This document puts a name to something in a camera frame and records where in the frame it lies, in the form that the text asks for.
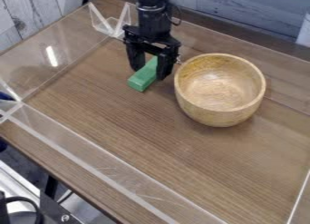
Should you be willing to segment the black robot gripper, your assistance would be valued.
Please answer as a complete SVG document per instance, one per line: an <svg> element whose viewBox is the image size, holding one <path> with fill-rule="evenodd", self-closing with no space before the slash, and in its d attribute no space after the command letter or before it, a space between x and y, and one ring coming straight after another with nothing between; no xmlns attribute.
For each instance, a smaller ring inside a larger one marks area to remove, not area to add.
<svg viewBox="0 0 310 224"><path fill-rule="evenodd" d="M145 54L157 55L156 79L172 72L179 55L180 42L172 37L168 24L139 24L123 27L125 51L132 70L145 65Z"/></svg>

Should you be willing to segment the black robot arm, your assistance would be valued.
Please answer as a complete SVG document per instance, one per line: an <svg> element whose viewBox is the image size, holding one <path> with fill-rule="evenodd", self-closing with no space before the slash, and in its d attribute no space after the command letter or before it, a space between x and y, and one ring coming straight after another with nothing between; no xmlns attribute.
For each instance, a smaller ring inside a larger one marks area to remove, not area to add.
<svg viewBox="0 0 310 224"><path fill-rule="evenodd" d="M145 65L145 54L157 57L156 79L172 72L179 55L180 42L172 37L174 4L170 0L136 0L137 25L123 26L125 52L131 68L137 72Z"/></svg>

